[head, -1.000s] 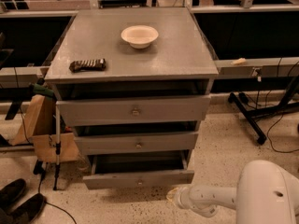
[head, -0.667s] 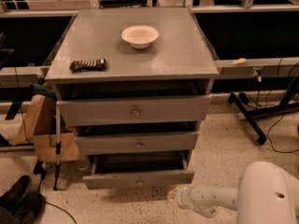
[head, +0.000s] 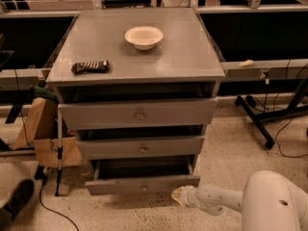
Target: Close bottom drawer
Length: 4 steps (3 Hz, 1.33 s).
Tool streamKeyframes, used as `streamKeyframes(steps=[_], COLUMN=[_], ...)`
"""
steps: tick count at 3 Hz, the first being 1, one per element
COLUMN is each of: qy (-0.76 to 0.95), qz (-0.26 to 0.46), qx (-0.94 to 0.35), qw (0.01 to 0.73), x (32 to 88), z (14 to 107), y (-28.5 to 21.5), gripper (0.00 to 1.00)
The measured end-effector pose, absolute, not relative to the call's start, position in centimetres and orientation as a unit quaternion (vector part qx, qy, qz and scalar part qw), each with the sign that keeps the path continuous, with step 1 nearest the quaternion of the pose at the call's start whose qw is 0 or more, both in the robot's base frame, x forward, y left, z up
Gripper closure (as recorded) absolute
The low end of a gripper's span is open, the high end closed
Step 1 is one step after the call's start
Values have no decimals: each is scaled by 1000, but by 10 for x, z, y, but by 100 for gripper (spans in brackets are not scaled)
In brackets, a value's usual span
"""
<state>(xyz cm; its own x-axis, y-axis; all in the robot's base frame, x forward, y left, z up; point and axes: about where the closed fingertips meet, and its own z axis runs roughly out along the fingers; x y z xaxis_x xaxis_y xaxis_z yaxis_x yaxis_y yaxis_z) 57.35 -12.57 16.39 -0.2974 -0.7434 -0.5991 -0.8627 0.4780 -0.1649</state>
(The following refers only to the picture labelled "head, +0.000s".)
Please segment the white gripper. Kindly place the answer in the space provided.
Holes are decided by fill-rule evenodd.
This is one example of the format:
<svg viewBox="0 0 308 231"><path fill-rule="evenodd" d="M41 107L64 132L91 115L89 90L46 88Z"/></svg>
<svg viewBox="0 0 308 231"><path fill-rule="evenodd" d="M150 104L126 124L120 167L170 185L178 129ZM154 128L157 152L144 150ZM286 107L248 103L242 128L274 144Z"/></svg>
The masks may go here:
<svg viewBox="0 0 308 231"><path fill-rule="evenodd" d="M193 186L180 187L171 194L173 200L187 208L196 208L199 203L197 199L197 188Z"/></svg>

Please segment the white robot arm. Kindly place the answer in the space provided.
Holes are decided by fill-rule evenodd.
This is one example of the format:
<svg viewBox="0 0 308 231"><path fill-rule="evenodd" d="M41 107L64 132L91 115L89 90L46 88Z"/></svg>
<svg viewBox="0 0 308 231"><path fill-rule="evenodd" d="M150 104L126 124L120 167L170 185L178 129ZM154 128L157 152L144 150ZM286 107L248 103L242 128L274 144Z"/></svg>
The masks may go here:
<svg viewBox="0 0 308 231"><path fill-rule="evenodd" d="M224 207L241 213L242 231L308 231L308 193L274 171L254 172L242 192L204 184L180 187L171 197L212 216Z"/></svg>

